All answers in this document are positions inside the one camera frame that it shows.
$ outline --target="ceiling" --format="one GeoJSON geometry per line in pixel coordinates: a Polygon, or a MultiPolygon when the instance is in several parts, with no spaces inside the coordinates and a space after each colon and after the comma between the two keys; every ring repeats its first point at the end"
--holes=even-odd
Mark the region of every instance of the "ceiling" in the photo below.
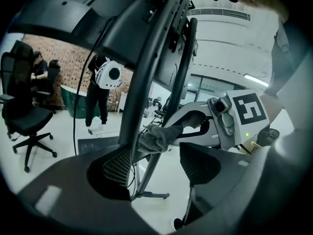
{"type": "Polygon", "coordinates": [[[216,72],[212,77],[236,83],[237,76],[243,77],[248,73],[269,82],[271,49],[278,28],[277,15],[268,10],[248,7],[240,2],[232,3],[229,0],[192,2],[196,8],[226,8],[248,13],[251,18],[249,26],[243,27],[234,23],[217,22],[210,17],[206,20],[198,17],[199,50],[194,60],[194,66],[198,66],[196,74],[200,74],[201,69],[205,71],[202,75],[216,72]],[[221,77],[223,72],[227,73],[227,76],[221,77]]]}

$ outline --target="white floor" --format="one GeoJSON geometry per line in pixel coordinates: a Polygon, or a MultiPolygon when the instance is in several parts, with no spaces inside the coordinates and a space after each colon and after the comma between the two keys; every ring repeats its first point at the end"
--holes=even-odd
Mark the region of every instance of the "white floor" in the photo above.
{"type": "MultiPolygon", "coordinates": [[[[121,120],[122,114],[109,113],[106,129],[101,131],[98,128],[101,121],[95,118],[91,126],[95,131],[94,135],[91,136],[87,132],[85,120],[78,119],[76,121],[76,140],[118,136],[121,120]]],[[[143,124],[149,124],[151,120],[152,118],[144,118],[141,126],[143,124]]],[[[10,141],[6,135],[7,130],[4,121],[0,117],[0,165],[7,183],[14,193],[19,192],[52,164],[75,155],[72,130],[73,118],[69,116],[67,111],[59,111],[55,114],[52,120],[38,135],[51,132],[54,139],[50,140],[49,137],[47,137],[41,142],[56,151],[58,157],[53,158],[50,153],[34,147],[28,163],[30,172],[26,173],[24,172],[26,147],[19,148],[17,154],[14,154],[12,150],[14,144],[26,138],[20,137],[15,142],[10,141]]],[[[139,164],[141,178],[147,164],[145,159],[139,164]]],[[[134,184],[129,190],[130,194],[132,194],[134,184]]],[[[176,217],[182,218],[184,216],[189,194],[189,180],[179,163],[179,149],[177,147],[172,147],[171,152],[162,154],[146,190],[154,193],[170,193],[170,197],[166,200],[153,198],[136,199],[132,202],[133,208],[157,232],[161,234],[173,232],[171,220],[176,217]]]]}

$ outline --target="air vent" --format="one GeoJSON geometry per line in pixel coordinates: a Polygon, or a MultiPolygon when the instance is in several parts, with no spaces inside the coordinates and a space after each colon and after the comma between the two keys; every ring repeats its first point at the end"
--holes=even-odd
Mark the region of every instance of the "air vent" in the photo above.
{"type": "Polygon", "coordinates": [[[219,8],[188,10],[187,16],[194,16],[194,15],[221,15],[221,16],[229,16],[229,17],[240,18],[240,19],[250,21],[250,14],[236,11],[236,10],[219,9],[219,8]]]}

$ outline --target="ceiling light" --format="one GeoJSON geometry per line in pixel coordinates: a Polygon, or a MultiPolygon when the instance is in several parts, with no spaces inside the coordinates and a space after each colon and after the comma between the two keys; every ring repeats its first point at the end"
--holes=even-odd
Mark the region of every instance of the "ceiling light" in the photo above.
{"type": "Polygon", "coordinates": [[[266,86],[266,87],[268,87],[268,86],[269,86],[269,84],[268,84],[268,83],[263,82],[263,81],[261,81],[260,79],[257,79],[257,78],[255,78],[255,77],[253,77],[253,76],[245,75],[245,76],[244,76],[244,78],[247,78],[247,79],[249,79],[249,80],[251,80],[251,81],[253,81],[253,82],[256,82],[256,83],[262,84],[262,85],[264,85],[264,86],[266,86]]]}

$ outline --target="mesh chair back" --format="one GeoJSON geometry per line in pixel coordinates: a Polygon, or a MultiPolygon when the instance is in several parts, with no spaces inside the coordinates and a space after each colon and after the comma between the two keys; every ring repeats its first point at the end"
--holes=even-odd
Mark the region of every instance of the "mesh chair back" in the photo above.
{"type": "Polygon", "coordinates": [[[90,185],[102,196],[128,200],[127,183],[132,166],[132,147],[130,144],[116,147],[114,151],[91,163],[87,178],[90,185]]]}
{"type": "Polygon", "coordinates": [[[211,155],[203,153],[187,143],[180,143],[180,164],[191,185],[210,182],[221,171],[221,163],[211,155]]]}
{"type": "Polygon", "coordinates": [[[29,59],[8,52],[2,55],[0,72],[3,92],[15,97],[13,103],[5,105],[2,116],[6,113],[8,119],[18,118],[31,110],[30,75],[32,68],[33,64],[29,59]]]}

